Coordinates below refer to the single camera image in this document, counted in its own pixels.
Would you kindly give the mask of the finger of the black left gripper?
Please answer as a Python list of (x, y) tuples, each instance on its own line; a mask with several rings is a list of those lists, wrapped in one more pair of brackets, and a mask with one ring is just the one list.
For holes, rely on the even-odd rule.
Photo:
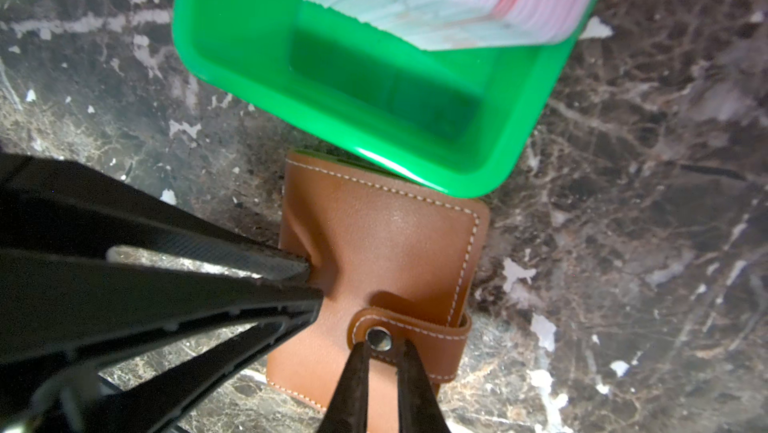
[(103, 259), (132, 246), (303, 282), (307, 260), (231, 232), (74, 161), (1, 156), (1, 245)]
[[(312, 324), (306, 284), (5, 250), (1, 427), (163, 432), (251, 363)], [(242, 332), (133, 388), (100, 373), (190, 336)]]

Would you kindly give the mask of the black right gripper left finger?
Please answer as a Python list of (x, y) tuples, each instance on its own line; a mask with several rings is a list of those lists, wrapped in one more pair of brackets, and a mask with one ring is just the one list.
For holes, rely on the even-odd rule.
[(317, 433), (366, 433), (371, 348), (356, 343)]

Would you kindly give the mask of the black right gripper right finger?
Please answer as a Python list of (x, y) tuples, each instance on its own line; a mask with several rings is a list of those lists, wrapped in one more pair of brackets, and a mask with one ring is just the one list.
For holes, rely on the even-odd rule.
[(399, 433), (449, 433), (416, 346), (405, 340), (397, 360)]

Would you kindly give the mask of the brown leather card holder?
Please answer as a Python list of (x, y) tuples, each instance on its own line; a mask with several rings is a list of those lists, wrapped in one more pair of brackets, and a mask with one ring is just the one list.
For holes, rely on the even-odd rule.
[(467, 296), (488, 207), (375, 167), (296, 150), (286, 159), (279, 245), (306, 258), (317, 320), (273, 350), (266, 378), (318, 410), (370, 331), (417, 348), (433, 388), (453, 381), (472, 321)]

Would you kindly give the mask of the green plastic tray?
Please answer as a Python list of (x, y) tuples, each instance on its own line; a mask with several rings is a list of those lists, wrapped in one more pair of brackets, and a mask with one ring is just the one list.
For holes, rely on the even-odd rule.
[(195, 75), (335, 146), (474, 198), (512, 172), (597, 0), (553, 44), (422, 50), (307, 0), (175, 0)]

